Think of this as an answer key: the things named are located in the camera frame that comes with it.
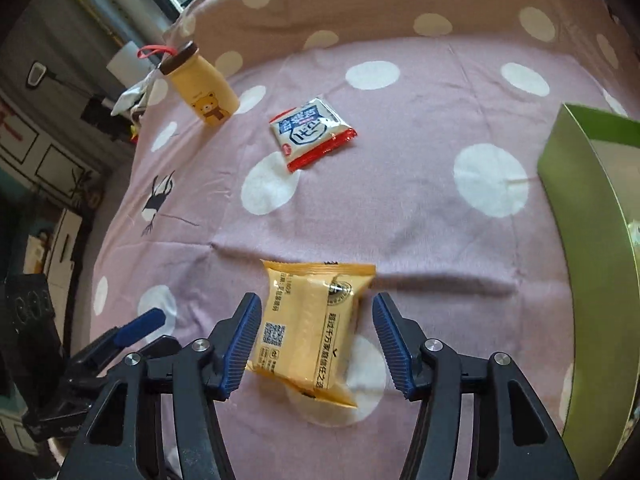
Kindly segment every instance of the cartoon bear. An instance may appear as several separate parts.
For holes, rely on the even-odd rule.
[[[229,112],[220,108],[216,95],[213,92],[198,99],[194,102],[193,107],[202,113],[204,120],[209,124],[218,124],[230,115]]]

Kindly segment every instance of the snack package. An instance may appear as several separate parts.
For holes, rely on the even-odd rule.
[[[320,98],[269,121],[293,173],[358,134]]]
[[[376,266],[263,263],[269,299],[247,368],[306,396],[357,408],[345,376],[358,299]]]

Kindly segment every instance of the polka dot fabric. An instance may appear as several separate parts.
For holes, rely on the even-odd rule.
[[[266,297],[261,258],[372,262],[425,330],[512,355],[562,428],[572,300],[536,162],[562,102],[637,116],[638,62],[601,0],[395,1],[194,0],[168,43],[193,38],[240,109],[205,126],[156,80],[95,267],[92,336],[156,304],[187,344],[246,291]],[[316,96],[358,137],[291,174],[268,121]],[[369,295],[357,412],[246,374],[218,409],[236,476],[396,478],[417,413],[377,346]]]

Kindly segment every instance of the brown bottle cap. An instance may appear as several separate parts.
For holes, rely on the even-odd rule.
[[[198,51],[198,46],[190,41],[184,47],[180,49],[175,56],[167,57],[160,63],[159,69],[164,75],[169,75],[171,72],[182,66],[188,59],[191,58]]]

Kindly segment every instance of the yellow wipes package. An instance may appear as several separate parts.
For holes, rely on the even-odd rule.
[[[356,408],[345,374],[358,298],[376,266],[263,263],[269,299],[247,367],[309,397]]]

